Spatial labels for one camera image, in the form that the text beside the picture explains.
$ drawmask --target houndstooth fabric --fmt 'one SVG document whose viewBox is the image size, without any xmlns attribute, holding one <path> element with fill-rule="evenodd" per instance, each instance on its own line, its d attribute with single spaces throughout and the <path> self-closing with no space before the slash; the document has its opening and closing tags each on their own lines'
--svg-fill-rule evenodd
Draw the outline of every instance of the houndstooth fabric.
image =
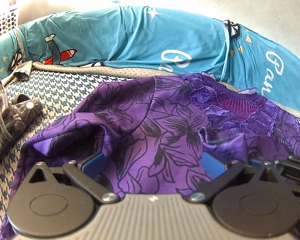
<svg viewBox="0 0 300 240">
<path fill-rule="evenodd" d="M 43 106 L 39 115 L 23 133 L 16 145 L 0 158 L 0 226 L 6 213 L 13 173 L 16 170 L 21 146 L 46 125 L 69 114 L 100 82 L 124 81 L 128 78 L 98 74 L 68 74 L 34 70 L 27 82 L 16 82 L 6 87 L 8 98 L 19 93 L 39 98 Z"/>
</svg>

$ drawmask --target silver bolt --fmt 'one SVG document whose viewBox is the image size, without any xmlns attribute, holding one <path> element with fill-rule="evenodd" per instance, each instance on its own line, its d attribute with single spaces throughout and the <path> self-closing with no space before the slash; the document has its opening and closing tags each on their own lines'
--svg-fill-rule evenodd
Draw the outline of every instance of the silver bolt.
<svg viewBox="0 0 300 240">
<path fill-rule="evenodd" d="M 115 193 L 109 192 L 109 193 L 103 194 L 102 200 L 104 202 L 111 204 L 111 203 L 117 202 L 119 200 L 119 196 Z"/>
<path fill-rule="evenodd" d="M 194 202 L 194 203 L 199 203 L 199 202 L 202 202 L 204 201 L 206 198 L 206 195 L 201 193 L 201 192 L 195 192 L 195 193 L 192 193 L 190 196 L 189 196 L 189 201 L 191 202 Z"/>
</svg>

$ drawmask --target yellow triangle print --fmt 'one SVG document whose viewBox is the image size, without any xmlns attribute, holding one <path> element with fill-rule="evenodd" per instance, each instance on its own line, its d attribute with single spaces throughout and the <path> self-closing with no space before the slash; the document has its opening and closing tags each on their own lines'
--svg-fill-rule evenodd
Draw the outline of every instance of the yellow triangle print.
<svg viewBox="0 0 300 240">
<path fill-rule="evenodd" d="M 250 37 L 248 35 L 247 35 L 246 41 L 252 43 L 252 40 L 250 39 Z"/>
</svg>

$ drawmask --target red surfboard print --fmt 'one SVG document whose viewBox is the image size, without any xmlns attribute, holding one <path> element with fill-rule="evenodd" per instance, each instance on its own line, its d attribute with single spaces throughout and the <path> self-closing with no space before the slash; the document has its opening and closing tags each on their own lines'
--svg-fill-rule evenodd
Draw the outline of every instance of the red surfboard print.
<svg viewBox="0 0 300 240">
<path fill-rule="evenodd" d="M 74 54 L 76 54 L 77 50 L 76 49 L 68 49 L 68 50 L 65 50 L 63 52 L 60 53 L 60 61 L 64 61 L 64 60 L 67 60 L 67 59 L 70 59 L 74 56 Z M 49 65 L 49 64 L 52 64 L 52 57 L 42 61 L 43 64 L 45 65 Z"/>
</svg>

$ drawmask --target ribbed gray panel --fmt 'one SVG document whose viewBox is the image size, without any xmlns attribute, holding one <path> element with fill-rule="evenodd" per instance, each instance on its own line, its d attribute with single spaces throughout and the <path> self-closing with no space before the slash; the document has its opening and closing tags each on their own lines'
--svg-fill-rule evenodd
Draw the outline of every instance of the ribbed gray panel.
<svg viewBox="0 0 300 240">
<path fill-rule="evenodd" d="M 31 238 L 17 235 L 14 240 Z M 81 230 L 57 240 L 247 240 L 211 216 L 202 204 L 191 204 L 180 195 L 126 195 L 117 204 L 102 206 Z M 290 234 L 268 238 L 293 240 Z"/>
</svg>

